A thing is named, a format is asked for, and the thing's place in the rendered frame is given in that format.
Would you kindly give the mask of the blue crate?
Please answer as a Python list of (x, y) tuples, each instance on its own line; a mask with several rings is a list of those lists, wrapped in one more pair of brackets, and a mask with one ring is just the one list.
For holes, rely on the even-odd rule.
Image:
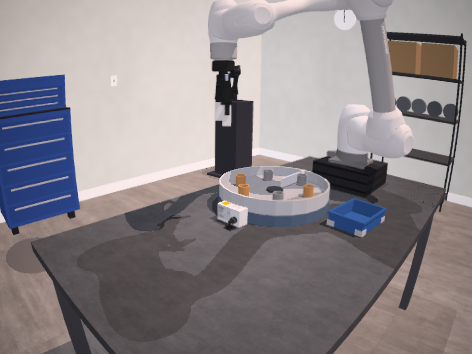
[(326, 224), (362, 238), (374, 227), (384, 222), (385, 211), (387, 208), (353, 198), (329, 210)]

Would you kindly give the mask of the bronze bushing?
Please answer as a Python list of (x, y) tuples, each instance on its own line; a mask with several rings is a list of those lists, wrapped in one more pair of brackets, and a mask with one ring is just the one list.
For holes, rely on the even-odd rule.
[(307, 198), (313, 197), (313, 189), (314, 189), (313, 185), (309, 185), (309, 184), (304, 185), (303, 196)]
[(236, 174), (236, 185), (246, 184), (245, 174)]
[(249, 196), (249, 185), (248, 184), (238, 185), (238, 194)]

